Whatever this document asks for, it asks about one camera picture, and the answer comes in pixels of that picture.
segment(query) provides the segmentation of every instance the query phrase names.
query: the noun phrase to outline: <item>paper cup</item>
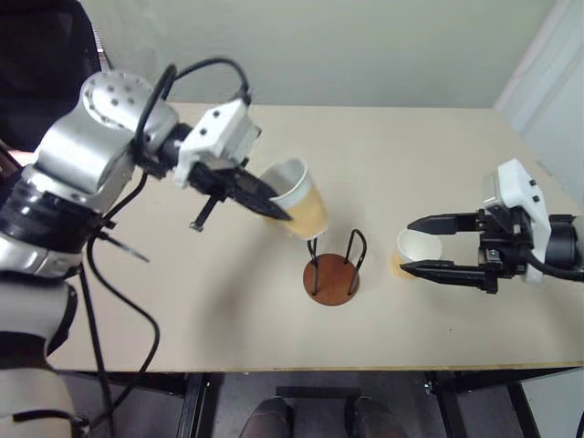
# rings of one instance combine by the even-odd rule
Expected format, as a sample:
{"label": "paper cup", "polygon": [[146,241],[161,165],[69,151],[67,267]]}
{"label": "paper cup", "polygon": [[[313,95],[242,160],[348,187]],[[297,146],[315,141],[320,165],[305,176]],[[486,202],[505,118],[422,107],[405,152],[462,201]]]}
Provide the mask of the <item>paper cup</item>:
{"label": "paper cup", "polygon": [[438,237],[419,231],[403,230],[398,235],[396,250],[391,257],[391,268],[399,278],[413,279],[415,276],[402,270],[401,264],[441,258],[442,242]]}
{"label": "paper cup", "polygon": [[306,240],[327,231],[327,210],[303,161],[292,159],[275,164],[260,179],[278,194],[270,200],[292,217],[290,221],[277,221],[278,224]]}

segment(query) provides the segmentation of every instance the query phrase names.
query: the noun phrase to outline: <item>floor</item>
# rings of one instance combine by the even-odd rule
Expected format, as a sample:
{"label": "floor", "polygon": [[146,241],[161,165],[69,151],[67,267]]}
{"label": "floor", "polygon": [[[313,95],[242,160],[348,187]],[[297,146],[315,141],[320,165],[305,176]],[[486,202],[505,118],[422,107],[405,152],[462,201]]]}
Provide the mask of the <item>floor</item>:
{"label": "floor", "polygon": [[[100,412],[99,385],[82,376],[64,377],[80,413]],[[401,420],[410,438],[445,438],[436,399],[426,395],[420,372],[258,372],[229,373],[219,393],[212,438],[237,438],[245,420],[278,386],[360,388],[384,402]],[[119,387],[113,387],[114,393]],[[288,399],[295,410],[295,437],[345,438],[343,400]],[[506,389],[465,394],[459,403],[469,438],[520,438],[521,430]],[[176,435],[183,401],[155,391],[137,390],[120,406],[118,438],[166,438]],[[106,438],[100,427],[92,438]]]}

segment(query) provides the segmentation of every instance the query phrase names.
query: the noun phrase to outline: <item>wooden base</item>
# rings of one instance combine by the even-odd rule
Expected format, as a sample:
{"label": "wooden base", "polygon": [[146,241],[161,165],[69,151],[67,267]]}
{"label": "wooden base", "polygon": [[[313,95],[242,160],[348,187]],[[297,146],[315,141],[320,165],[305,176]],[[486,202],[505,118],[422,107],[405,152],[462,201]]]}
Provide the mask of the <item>wooden base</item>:
{"label": "wooden base", "polygon": [[308,296],[325,306],[340,306],[355,297],[359,289],[359,276],[349,293],[350,282],[355,273],[351,262],[345,263],[345,257],[337,254],[323,254],[317,257],[318,288],[314,294],[314,265],[308,262],[304,268],[304,288]]}

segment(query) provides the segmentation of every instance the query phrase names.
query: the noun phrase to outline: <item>table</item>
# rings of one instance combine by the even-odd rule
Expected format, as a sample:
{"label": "table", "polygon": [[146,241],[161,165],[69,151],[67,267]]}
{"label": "table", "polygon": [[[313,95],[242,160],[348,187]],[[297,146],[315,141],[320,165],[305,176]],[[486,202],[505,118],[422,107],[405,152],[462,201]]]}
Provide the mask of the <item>table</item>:
{"label": "table", "polygon": [[[195,123],[207,107],[176,108]],[[305,242],[230,201],[215,208],[201,234],[193,232],[188,224],[205,198],[174,187],[170,178],[150,181],[120,214],[114,235],[151,262],[108,243],[98,244],[96,258],[104,275],[162,328],[151,371],[583,363],[581,286],[545,278],[534,287],[516,278],[502,280],[498,294],[487,295],[399,279],[389,268],[395,238],[407,223],[427,214],[474,211],[482,202],[483,175],[513,157],[540,184],[549,213],[578,212],[497,112],[261,105],[251,112],[263,129],[251,172],[289,157],[308,163],[330,216],[319,252],[342,254],[354,227],[367,237],[359,292],[338,308],[317,304],[302,287]],[[477,235],[443,242],[447,258],[476,263]],[[151,343],[150,326],[96,281],[90,284],[106,367],[136,370]],[[57,368],[95,370],[82,306],[68,342],[50,358]]]}

